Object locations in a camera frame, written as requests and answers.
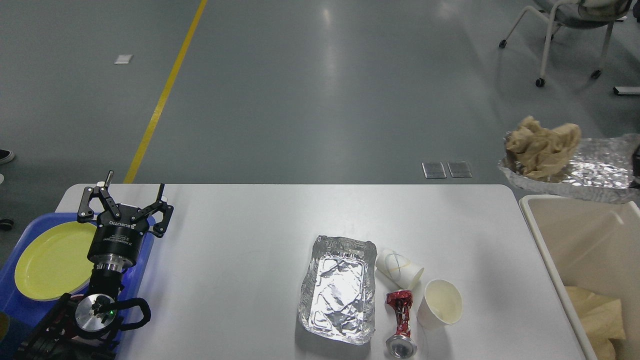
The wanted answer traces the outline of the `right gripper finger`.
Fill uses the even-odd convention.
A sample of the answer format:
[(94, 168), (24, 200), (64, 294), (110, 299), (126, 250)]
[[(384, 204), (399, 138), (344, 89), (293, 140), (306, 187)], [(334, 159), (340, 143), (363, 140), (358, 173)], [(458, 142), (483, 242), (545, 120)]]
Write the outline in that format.
[(631, 189), (640, 189), (640, 145), (638, 145), (631, 155)]

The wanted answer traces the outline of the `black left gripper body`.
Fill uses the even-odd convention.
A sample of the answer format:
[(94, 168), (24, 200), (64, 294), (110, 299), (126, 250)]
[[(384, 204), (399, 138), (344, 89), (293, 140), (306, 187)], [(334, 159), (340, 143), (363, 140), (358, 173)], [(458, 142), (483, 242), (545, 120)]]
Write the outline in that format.
[(120, 219), (115, 219), (108, 210), (97, 216), (97, 228), (87, 253), (94, 268), (122, 272), (137, 264), (144, 233), (150, 226), (146, 218), (132, 221), (141, 212), (137, 207), (120, 207)]

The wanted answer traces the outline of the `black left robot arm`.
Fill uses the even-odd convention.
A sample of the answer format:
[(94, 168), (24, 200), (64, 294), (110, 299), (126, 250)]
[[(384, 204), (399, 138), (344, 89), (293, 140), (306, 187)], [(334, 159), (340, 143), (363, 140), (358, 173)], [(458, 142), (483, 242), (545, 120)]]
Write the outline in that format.
[(127, 271), (138, 264), (144, 241), (162, 238), (174, 207), (158, 185), (157, 197), (146, 207), (115, 202), (110, 195), (113, 171), (105, 180), (85, 187), (77, 222), (88, 224), (93, 237), (87, 249), (92, 264), (87, 290), (63, 292), (52, 309), (18, 345), (14, 360), (114, 360), (123, 332), (151, 321), (147, 301), (126, 295)]

